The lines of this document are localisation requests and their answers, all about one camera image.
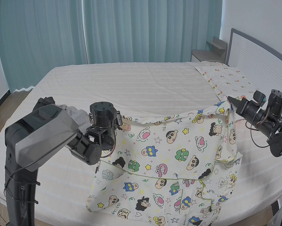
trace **teal curtain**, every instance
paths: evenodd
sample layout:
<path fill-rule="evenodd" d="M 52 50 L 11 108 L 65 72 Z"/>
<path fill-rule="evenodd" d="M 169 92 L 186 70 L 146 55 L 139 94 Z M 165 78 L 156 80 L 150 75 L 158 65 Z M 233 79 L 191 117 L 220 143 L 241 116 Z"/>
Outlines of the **teal curtain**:
<path fill-rule="evenodd" d="M 221 13 L 222 0 L 0 0 L 0 57 L 11 91 L 56 66 L 185 62 Z"/>

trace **yellow star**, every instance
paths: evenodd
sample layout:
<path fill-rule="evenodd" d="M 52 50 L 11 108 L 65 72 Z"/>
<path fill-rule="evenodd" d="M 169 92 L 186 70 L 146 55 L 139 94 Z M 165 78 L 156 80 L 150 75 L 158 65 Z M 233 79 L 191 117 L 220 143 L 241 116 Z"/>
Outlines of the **yellow star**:
<path fill-rule="evenodd" d="M 151 167 L 151 165 L 148 165 L 148 164 L 147 164 L 147 165 L 145 166 L 145 168 L 146 168 L 146 170 L 148 171 L 148 170 L 150 170 L 152 167 Z"/>
<path fill-rule="evenodd" d="M 186 135 L 187 133 L 189 133 L 189 129 L 185 128 L 183 131 L 184 135 Z"/>
<path fill-rule="evenodd" d="M 225 114 L 225 110 L 224 110 L 223 108 L 219 109 L 219 112 L 220 112 L 221 114 Z"/>
<path fill-rule="evenodd" d="M 97 205 L 98 205 L 99 208 L 103 208 L 103 206 L 104 206 L 104 204 L 102 204 L 102 203 L 98 203 Z"/>

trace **white bed sheet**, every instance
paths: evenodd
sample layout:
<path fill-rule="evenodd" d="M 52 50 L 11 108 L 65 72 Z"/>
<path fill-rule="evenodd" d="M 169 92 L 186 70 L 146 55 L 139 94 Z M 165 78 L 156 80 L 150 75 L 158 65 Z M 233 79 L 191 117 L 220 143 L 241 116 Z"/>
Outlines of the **white bed sheet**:
<path fill-rule="evenodd" d="M 89 111 L 96 101 L 110 101 L 122 114 L 168 115 L 203 109 L 219 102 L 213 89 L 194 69 L 199 63 L 116 63 L 72 65 L 50 71 L 26 97 L 4 129 L 29 113 L 40 97 L 56 104 Z M 3 195 L 5 145 L 0 133 L 0 202 Z M 236 122 L 238 150 L 243 154 L 240 176 L 232 197 L 222 205 L 215 225 L 229 225 L 263 210 L 282 194 L 282 157 L 257 148 L 244 120 Z M 266 137 L 253 132 L 258 145 Z M 77 160 L 63 148 L 39 169 L 35 218 L 52 225 L 123 225 L 131 221 L 103 213 L 89 213 L 86 198 L 95 166 Z"/>

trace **mattress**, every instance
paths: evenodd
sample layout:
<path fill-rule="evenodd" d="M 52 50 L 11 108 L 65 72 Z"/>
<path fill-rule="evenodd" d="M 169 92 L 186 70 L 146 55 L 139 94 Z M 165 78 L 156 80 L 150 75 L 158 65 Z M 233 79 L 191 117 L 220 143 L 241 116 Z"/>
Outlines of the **mattress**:
<path fill-rule="evenodd" d="M 97 101 L 109 101 L 122 114 L 168 115 L 207 108 L 218 97 L 195 66 L 201 63 L 114 63 L 71 65 L 51 70 L 31 91 L 4 129 L 30 113 L 40 97 L 53 96 L 56 104 L 89 111 Z M 237 148 L 243 154 L 240 176 L 230 200 L 223 202 L 214 225 L 229 225 L 260 212 L 282 195 L 282 156 L 275 158 L 268 148 L 251 141 L 244 120 L 236 122 Z M 4 129 L 0 133 L 0 202 L 6 205 L 4 190 Z M 253 132 L 258 145 L 266 137 Z M 86 210 L 95 166 L 77 160 L 61 149 L 39 168 L 35 218 L 52 225 L 131 226 L 131 221 Z"/>

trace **cartoon print shirt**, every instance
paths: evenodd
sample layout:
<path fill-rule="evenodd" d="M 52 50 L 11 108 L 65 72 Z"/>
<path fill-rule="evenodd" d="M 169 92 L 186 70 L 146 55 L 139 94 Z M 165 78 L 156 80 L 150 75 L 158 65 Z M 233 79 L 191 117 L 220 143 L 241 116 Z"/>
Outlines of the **cartoon print shirt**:
<path fill-rule="evenodd" d="M 242 157 L 230 103 L 164 118 L 123 117 L 115 151 L 98 164 L 88 210 L 154 225 L 216 220 Z"/>

